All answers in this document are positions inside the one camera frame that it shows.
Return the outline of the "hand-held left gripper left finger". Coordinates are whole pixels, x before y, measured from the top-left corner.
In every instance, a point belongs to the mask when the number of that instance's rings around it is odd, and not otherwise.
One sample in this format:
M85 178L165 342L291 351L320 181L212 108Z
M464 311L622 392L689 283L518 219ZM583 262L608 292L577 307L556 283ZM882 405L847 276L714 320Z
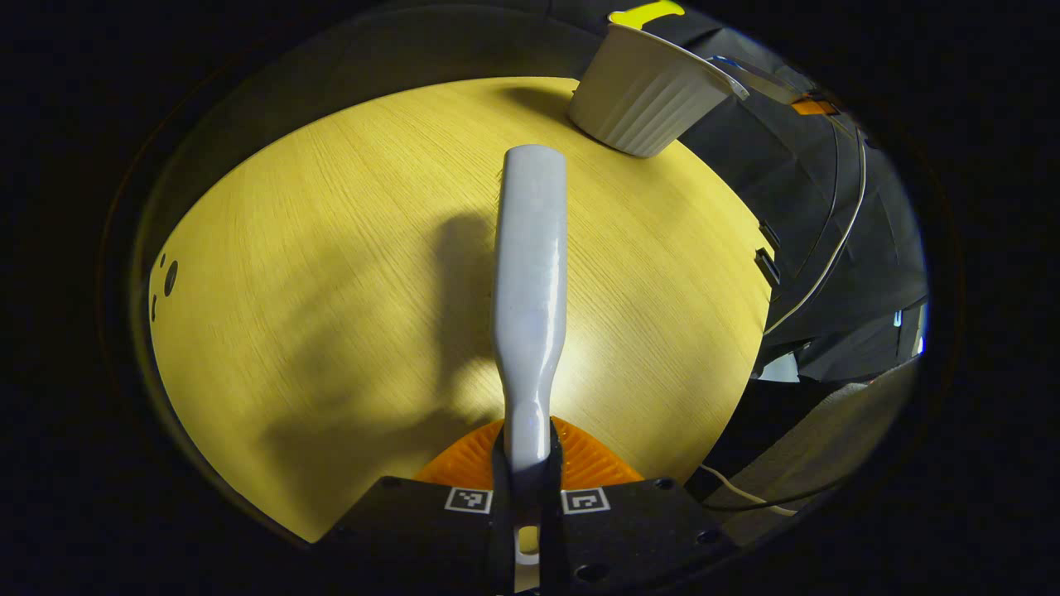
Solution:
M504 422L471 431L420 479L376 480L319 553L361 595L507 595Z

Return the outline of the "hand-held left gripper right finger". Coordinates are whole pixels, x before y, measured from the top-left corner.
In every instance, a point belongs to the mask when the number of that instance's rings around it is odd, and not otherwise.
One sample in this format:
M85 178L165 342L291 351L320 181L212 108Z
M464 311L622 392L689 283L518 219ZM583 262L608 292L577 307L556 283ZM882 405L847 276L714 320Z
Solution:
M552 419L542 495L545 595L662 595L737 546L673 478L640 478L586 431Z

